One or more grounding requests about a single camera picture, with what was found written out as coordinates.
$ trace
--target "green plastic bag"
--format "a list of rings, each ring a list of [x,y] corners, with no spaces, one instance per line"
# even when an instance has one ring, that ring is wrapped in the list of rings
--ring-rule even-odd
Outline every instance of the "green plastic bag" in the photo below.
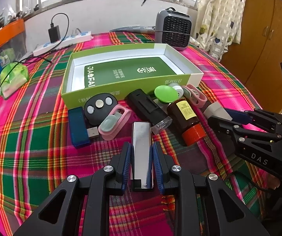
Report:
[[[2,83],[4,81],[1,85],[1,96],[5,100],[29,80],[27,67],[22,64],[15,66],[16,64],[8,64],[0,74],[0,82]]]

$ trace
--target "yellow label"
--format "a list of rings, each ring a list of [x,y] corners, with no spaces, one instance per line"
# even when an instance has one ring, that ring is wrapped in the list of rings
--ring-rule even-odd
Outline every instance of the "yellow label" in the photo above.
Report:
[[[179,110],[181,111],[182,115],[185,117],[186,120],[189,120],[190,118],[196,116],[196,114],[194,113],[194,111],[186,100],[180,101],[176,105],[178,106]]]

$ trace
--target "green gift box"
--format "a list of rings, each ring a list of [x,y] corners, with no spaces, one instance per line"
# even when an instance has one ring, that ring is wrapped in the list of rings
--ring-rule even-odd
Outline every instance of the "green gift box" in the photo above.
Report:
[[[68,109],[92,96],[110,93],[119,100],[136,89],[152,94],[176,82],[198,86],[203,76],[192,62],[167,44],[126,44],[72,53],[61,96]]]

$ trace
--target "curtain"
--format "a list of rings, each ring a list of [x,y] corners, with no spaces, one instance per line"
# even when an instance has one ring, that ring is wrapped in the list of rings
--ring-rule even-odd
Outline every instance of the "curtain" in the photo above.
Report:
[[[232,42],[240,43],[246,0],[197,0],[198,16],[191,43],[221,60]]]

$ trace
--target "wooden cabinet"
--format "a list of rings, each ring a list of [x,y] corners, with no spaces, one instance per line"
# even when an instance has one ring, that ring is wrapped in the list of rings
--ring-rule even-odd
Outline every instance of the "wooden cabinet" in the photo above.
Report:
[[[260,105],[269,111],[282,110],[282,0],[275,0],[274,15],[263,52],[246,82]]]
[[[241,42],[232,43],[223,54],[224,65],[243,84],[257,64],[266,44],[274,9],[274,0],[246,0]]]
[[[263,109],[282,110],[282,0],[246,0],[241,43],[232,44],[221,63]]]

